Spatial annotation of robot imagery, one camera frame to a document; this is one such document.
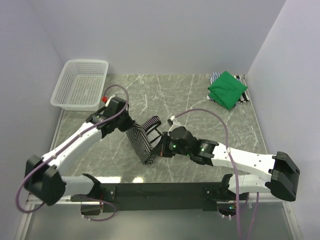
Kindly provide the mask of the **striped clothes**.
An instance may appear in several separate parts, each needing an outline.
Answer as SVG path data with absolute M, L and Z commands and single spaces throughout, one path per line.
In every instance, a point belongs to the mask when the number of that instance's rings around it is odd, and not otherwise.
M 142 125 L 134 122 L 133 126 L 125 134 L 140 161 L 144 165 L 152 165 L 156 155 L 152 150 L 160 142 L 162 133 L 158 127 L 162 122 L 158 116 L 152 116 Z

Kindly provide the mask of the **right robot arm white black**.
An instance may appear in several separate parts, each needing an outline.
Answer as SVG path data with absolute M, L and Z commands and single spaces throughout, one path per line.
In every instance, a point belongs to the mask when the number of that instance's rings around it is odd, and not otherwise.
M 197 139 L 185 127 L 179 126 L 164 132 L 151 153 L 165 158 L 182 155 L 199 165 L 233 169 L 234 174 L 225 177 L 219 187 L 221 197 L 226 200 L 236 194 L 256 192 L 271 193 L 287 202 L 297 198 L 301 171 L 282 151 L 272 155 L 226 147 L 216 141 Z

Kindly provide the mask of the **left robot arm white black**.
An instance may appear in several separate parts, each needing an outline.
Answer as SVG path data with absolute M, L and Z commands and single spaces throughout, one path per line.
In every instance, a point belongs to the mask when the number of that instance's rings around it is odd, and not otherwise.
M 88 201 L 100 200 L 101 183 L 95 177 L 86 173 L 78 177 L 64 174 L 82 153 L 105 136 L 116 129 L 125 132 L 133 126 L 127 106 L 126 100 L 111 96 L 66 141 L 42 157 L 30 157 L 26 162 L 24 188 L 48 206 L 64 196 L 83 195 Z

